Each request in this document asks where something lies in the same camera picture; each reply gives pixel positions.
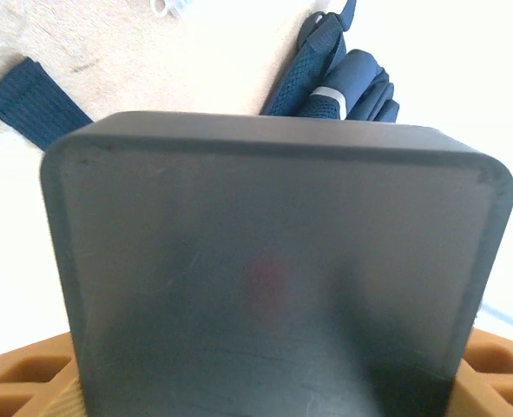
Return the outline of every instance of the gray plastic surface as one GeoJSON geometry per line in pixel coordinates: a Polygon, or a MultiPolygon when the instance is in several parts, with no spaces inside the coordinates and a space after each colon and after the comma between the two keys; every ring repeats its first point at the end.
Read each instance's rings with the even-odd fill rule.
{"type": "Polygon", "coordinates": [[[433,129],[111,116],[42,182],[89,415],[443,415],[513,203],[433,129]]]}

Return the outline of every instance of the beige floor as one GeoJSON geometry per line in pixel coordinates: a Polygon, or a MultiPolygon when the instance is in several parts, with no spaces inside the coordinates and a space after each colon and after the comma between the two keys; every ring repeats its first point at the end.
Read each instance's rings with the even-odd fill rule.
{"type": "MultiPolygon", "coordinates": [[[[0,76],[31,56],[95,120],[132,109],[256,114],[304,17],[344,3],[196,0],[185,23],[153,17],[148,0],[27,1],[0,76]]],[[[513,171],[513,0],[359,0],[347,42],[390,72],[400,122],[440,128],[513,171]]],[[[0,353],[67,330],[41,157],[0,122],[0,353]]],[[[513,217],[485,300],[513,316],[513,217]]],[[[489,314],[477,324],[513,337],[489,314]]]]}

